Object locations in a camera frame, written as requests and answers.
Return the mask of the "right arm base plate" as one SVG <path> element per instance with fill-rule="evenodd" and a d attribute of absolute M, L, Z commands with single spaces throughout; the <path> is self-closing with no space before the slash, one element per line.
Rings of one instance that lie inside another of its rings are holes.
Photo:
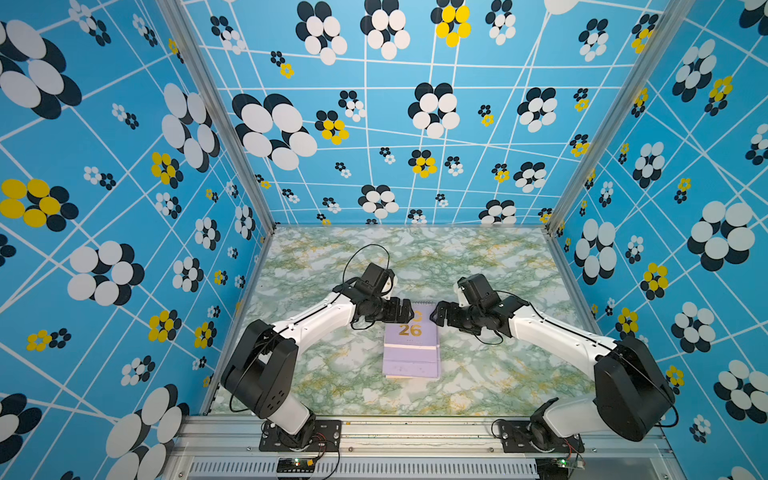
<path fill-rule="evenodd" d="M 528 420 L 497 419 L 491 425 L 492 435 L 501 443 L 505 453 L 556 453 L 562 455 L 583 453 L 579 436 L 560 438 L 546 426 Z"/>

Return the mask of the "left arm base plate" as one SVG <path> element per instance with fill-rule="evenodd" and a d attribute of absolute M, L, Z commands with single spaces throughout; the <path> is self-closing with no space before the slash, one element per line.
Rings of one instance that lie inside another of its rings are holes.
<path fill-rule="evenodd" d="M 290 434 L 276 423 L 265 420 L 259 443 L 261 452 L 338 452 L 342 433 L 342 422 L 335 419 L 316 419 L 298 433 Z"/>

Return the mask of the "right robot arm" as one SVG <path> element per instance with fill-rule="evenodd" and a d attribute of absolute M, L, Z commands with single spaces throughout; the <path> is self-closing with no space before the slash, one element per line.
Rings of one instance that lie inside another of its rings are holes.
<path fill-rule="evenodd" d="M 593 381 L 593 394 L 551 399 L 531 415 L 527 431 L 535 449 L 551 451 L 574 436 L 601 431 L 639 442 L 675 408 L 672 388 L 637 338 L 616 340 L 547 316 L 530 301 L 493 289 L 482 274 L 460 278 L 454 291 L 457 301 L 440 301 L 431 313 L 436 326 L 527 342 Z"/>

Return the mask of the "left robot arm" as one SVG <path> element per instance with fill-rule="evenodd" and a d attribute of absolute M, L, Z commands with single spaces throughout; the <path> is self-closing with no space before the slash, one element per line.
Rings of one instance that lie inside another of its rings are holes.
<path fill-rule="evenodd" d="M 281 445 L 304 449 L 324 436 L 315 413 L 291 393 L 301 354 L 335 330 L 359 319 L 407 324 L 411 301 L 392 295 L 393 270 L 370 263 L 360 277 L 344 280 L 315 305 L 285 320 L 251 322 L 223 370 L 220 384 L 230 398 L 273 426 Z"/>

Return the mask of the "purple calendar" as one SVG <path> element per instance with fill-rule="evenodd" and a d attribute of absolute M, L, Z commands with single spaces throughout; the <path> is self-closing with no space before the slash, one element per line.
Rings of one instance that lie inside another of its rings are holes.
<path fill-rule="evenodd" d="M 415 303 L 414 317 L 407 324 L 386 325 L 382 371 L 387 378 L 440 378 L 439 332 L 430 320 L 435 307 L 434 303 Z"/>

